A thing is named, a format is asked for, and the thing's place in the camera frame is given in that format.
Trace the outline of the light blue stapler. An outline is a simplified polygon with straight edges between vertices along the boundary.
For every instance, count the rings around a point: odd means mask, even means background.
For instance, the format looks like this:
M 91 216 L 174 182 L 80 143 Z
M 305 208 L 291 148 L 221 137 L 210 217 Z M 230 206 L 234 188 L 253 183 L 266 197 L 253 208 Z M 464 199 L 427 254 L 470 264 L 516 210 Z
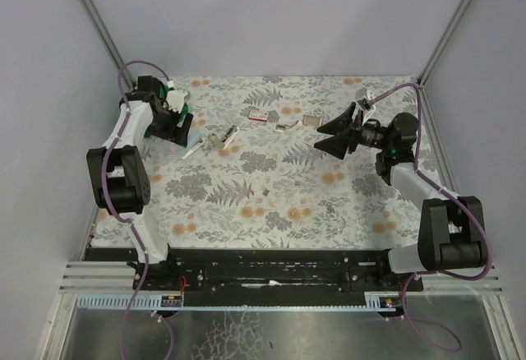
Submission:
M 199 150 L 205 144 L 205 138 L 201 132 L 195 132 L 188 136 L 188 143 L 186 147 L 182 147 L 178 151 L 178 155 L 181 159 L 188 159 L 197 150 Z

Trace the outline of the floral table mat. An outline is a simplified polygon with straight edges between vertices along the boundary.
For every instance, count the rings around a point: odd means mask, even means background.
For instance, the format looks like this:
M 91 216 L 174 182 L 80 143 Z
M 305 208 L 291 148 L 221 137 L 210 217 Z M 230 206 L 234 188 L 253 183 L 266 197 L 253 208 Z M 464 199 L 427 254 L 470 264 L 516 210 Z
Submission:
M 171 247 L 386 249 L 417 241 L 419 210 L 377 176 L 373 149 L 341 160 L 314 148 L 314 127 L 275 131 L 306 114 L 336 118 L 362 87 L 389 93 L 375 112 L 382 124 L 416 113 L 407 77 L 187 77 L 175 85 L 190 93 L 194 132 L 240 132 L 225 150 L 205 143 L 188 159 L 167 141 L 145 142 L 149 210 Z M 251 110 L 269 112 L 268 122 L 250 120 Z

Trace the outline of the olive green stapler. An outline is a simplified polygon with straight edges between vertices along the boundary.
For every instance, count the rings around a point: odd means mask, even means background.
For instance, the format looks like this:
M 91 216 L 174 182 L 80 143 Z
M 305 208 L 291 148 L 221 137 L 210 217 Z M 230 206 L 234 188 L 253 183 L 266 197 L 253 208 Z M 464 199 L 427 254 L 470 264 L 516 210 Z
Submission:
M 218 137 L 215 133 L 210 133 L 207 139 L 218 149 L 225 150 L 240 132 L 240 129 L 232 125 L 222 137 Z

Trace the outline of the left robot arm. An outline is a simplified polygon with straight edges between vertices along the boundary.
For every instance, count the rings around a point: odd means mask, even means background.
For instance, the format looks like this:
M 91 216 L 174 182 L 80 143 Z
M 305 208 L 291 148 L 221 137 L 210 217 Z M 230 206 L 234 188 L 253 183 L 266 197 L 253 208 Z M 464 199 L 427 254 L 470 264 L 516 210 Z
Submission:
M 148 209 L 150 178 L 141 156 L 145 136 L 188 147 L 193 115 L 186 99 L 187 93 L 176 90 L 173 81 L 140 76 L 119 101 L 111 135 L 86 155 L 95 203 L 130 226 L 140 263 L 160 264 L 168 258 L 168 242 Z

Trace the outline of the green cloth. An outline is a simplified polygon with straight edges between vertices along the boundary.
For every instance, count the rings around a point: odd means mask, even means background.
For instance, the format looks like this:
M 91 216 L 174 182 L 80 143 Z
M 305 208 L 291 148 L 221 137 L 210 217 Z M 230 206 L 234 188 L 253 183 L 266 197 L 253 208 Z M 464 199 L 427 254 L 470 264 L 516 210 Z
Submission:
M 187 90 L 176 90 L 159 83 L 156 92 L 157 103 L 152 106 L 154 120 L 145 131 L 145 138 L 152 136 L 175 142 L 187 136 L 192 115 L 187 104 L 190 93 Z

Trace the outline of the staple strip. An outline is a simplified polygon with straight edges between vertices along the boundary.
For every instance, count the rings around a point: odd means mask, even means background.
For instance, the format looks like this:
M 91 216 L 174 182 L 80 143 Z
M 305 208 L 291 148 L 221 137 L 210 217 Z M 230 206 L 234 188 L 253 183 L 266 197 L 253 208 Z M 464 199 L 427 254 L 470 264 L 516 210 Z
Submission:
M 323 123 L 323 118 L 306 114 L 303 117 L 302 125 L 307 127 L 319 127 Z

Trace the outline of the red staple box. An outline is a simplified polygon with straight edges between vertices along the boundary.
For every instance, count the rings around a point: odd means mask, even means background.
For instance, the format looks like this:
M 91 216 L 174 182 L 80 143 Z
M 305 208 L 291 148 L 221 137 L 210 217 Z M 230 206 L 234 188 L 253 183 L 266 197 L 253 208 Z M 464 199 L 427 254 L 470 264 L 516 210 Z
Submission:
M 248 114 L 250 120 L 257 122 L 268 122 L 269 116 L 269 112 L 260 110 L 251 110 Z

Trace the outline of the small white stapler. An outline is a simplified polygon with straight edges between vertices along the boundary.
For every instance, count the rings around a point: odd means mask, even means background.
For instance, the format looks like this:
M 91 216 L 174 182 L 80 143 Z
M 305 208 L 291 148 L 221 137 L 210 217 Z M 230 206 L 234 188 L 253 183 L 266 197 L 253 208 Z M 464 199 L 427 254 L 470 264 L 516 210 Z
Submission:
M 290 132 L 290 131 L 298 129 L 301 126 L 302 126 L 302 121 L 297 121 L 291 125 L 276 124 L 275 131 L 279 133 Z

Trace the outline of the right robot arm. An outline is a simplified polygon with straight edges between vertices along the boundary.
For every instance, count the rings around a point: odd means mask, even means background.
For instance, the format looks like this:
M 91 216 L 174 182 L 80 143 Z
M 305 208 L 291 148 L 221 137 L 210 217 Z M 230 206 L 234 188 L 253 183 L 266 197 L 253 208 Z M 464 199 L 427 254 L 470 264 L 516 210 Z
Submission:
M 417 168 L 413 150 L 420 122 L 410 113 L 399 113 L 382 126 L 365 117 L 356 104 L 318 127 L 326 136 L 315 148 L 343 159 L 359 146 L 376 149 L 376 173 L 420 211 L 418 240 L 388 253 L 396 274 L 445 272 L 468 268 L 487 269 L 489 251 L 480 200 L 460 196 L 433 182 Z

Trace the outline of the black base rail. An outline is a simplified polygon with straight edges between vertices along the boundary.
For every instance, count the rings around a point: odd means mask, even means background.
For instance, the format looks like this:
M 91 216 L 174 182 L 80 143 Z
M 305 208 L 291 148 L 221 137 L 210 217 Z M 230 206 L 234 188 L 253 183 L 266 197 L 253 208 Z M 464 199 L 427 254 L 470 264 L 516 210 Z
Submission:
M 181 291 L 186 307 L 363 306 L 366 293 L 423 290 L 391 271 L 387 251 L 174 248 L 166 261 L 145 267 L 132 248 L 97 247 L 84 259 L 123 261 L 146 274 L 145 290 Z

